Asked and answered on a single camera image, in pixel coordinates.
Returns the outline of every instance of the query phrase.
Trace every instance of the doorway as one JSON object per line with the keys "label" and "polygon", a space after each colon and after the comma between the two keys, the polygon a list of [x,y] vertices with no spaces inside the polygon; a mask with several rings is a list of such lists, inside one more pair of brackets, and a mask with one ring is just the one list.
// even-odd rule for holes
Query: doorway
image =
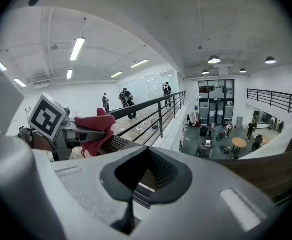
{"label": "doorway", "polygon": [[223,124],[225,110],[224,101],[210,101],[209,102],[209,124],[215,123],[220,126]]}

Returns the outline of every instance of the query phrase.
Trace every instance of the gray floor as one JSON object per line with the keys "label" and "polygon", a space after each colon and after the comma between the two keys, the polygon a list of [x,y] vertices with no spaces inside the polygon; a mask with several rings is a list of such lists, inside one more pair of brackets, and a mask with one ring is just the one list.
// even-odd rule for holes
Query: gray floor
{"label": "gray floor", "polygon": [[[222,132],[222,126],[216,127],[218,131]],[[182,148],[182,153],[196,156],[197,154],[197,143],[202,144],[207,140],[207,137],[200,136],[201,128],[198,127],[188,127],[187,130],[184,132],[184,145]],[[233,148],[232,139],[233,138],[242,138],[246,140],[247,131],[243,128],[235,128],[231,131],[229,138],[224,138],[221,141],[217,141],[216,137],[219,133],[213,131],[212,133],[212,146],[213,151],[211,154],[211,159],[213,160],[223,160],[227,158],[221,150],[220,146],[230,147]],[[242,148],[237,154],[239,158],[242,158],[248,155],[249,151],[252,149],[252,145],[254,143],[253,137],[250,138],[250,142],[247,143],[246,148]]]}

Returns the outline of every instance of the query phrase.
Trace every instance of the floor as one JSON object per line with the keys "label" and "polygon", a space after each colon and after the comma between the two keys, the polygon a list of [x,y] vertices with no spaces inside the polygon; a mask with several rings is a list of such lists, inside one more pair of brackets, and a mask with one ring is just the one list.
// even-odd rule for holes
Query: floor
{"label": "floor", "polygon": [[[218,131],[222,132],[223,127],[217,126],[216,127]],[[197,155],[197,143],[202,144],[206,141],[206,137],[200,136],[200,127],[188,127],[184,132],[184,145],[182,148],[182,153],[190,155],[190,156],[196,156]],[[246,140],[247,131],[244,128],[235,128],[231,131],[229,138],[224,138],[221,141],[217,141],[216,137],[219,133],[213,131],[212,133],[212,145],[213,145],[213,151],[211,154],[212,160],[225,160],[227,158],[227,155],[224,154],[220,150],[220,146],[230,147],[233,148],[232,139],[233,138],[242,138]],[[277,137],[280,133],[275,130],[269,130],[269,129],[257,129],[256,132],[253,133],[253,136],[257,135],[263,135],[267,136],[269,140],[273,140],[275,137]],[[244,156],[247,156],[249,151],[252,149],[252,145],[254,143],[253,136],[250,138],[250,142],[247,143],[246,148],[242,148],[237,154],[239,158],[242,158]]]}
{"label": "floor", "polygon": [[[139,121],[145,119],[147,116],[150,116],[151,114],[153,114],[154,112],[156,112],[158,110],[158,108],[145,108],[142,109],[140,111],[137,112],[136,114],[136,118],[129,120],[129,118],[127,116],[118,119],[116,121],[116,124],[114,124],[112,126],[112,130],[114,131],[115,135],[118,135],[120,132],[128,129],[129,127],[133,126],[134,124],[138,123]],[[162,110],[162,115],[164,115],[165,113],[167,113],[169,111],[169,109],[164,108]],[[159,118],[159,114],[156,113],[154,114],[152,117],[150,117],[149,119],[147,119],[145,122],[142,122],[141,124],[139,124],[137,126],[138,129],[133,128],[132,130],[130,130],[129,132],[125,133],[124,135],[121,136],[121,138],[132,141],[134,140],[136,137],[138,137],[139,135],[141,135],[148,127],[150,127],[152,125],[152,120],[157,120]],[[167,125],[170,123],[170,121],[174,118],[174,110],[170,110],[166,115],[163,116],[162,118],[162,122],[164,123],[164,121],[166,121],[163,124],[163,129],[165,129],[167,127]],[[137,139],[135,142],[138,144],[143,144],[143,145],[147,145],[147,146],[151,146],[155,143],[155,141],[158,139],[158,137],[160,136],[160,129],[155,133],[155,135],[144,144],[144,142],[155,132],[156,130],[153,129],[152,127],[144,134],[142,135],[139,139]]]}

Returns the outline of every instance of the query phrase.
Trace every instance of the red towel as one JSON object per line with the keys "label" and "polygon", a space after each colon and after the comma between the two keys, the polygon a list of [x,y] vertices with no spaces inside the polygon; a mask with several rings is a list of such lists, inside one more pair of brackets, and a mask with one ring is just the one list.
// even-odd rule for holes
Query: red towel
{"label": "red towel", "polygon": [[85,150],[87,150],[92,157],[96,157],[102,145],[114,135],[112,125],[116,124],[116,119],[112,115],[106,115],[104,109],[98,108],[97,116],[84,118],[75,117],[75,123],[79,127],[106,133],[103,139],[80,144],[82,147],[81,153],[84,157]]}

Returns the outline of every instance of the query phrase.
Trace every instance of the bicycle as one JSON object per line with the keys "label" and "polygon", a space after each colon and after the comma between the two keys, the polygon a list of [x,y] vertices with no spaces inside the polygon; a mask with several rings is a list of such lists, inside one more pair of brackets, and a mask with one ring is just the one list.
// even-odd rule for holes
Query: bicycle
{"label": "bicycle", "polygon": [[219,134],[216,137],[216,141],[220,142],[222,139],[225,139],[226,133],[225,132],[218,132]]}

